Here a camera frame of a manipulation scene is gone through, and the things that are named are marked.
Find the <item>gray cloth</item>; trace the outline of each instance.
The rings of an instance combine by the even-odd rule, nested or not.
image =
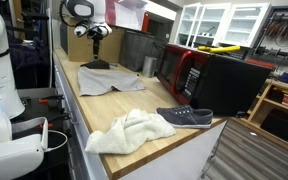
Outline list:
[[[116,88],[120,91],[138,91],[145,87],[138,76],[114,70],[94,70],[80,67],[78,70],[80,96],[101,95]]]

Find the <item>cardboard box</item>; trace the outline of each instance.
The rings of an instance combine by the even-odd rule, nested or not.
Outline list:
[[[76,24],[79,20],[68,18],[69,24]],[[94,59],[93,40],[87,36],[77,37],[74,35],[74,27],[67,27],[67,55],[70,61],[89,62]],[[100,41],[100,59],[118,63],[120,57],[120,47],[124,35],[124,29],[112,27],[112,33]]]

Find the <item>floor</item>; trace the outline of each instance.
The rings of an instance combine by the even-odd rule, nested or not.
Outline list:
[[[288,180],[288,150],[229,120],[199,180]]]

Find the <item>white cabinet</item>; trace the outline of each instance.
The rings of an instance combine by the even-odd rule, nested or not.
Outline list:
[[[216,40],[220,43],[252,47],[267,18],[270,3],[234,4],[223,29],[222,36]]]
[[[174,43],[196,47],[217,42],[230,6],[230,3],[184,6]]]

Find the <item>microwave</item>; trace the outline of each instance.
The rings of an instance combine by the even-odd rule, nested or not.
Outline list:
[[[167,44],[157,78],[179,104],[236,116],[250,108],[272,69]]]

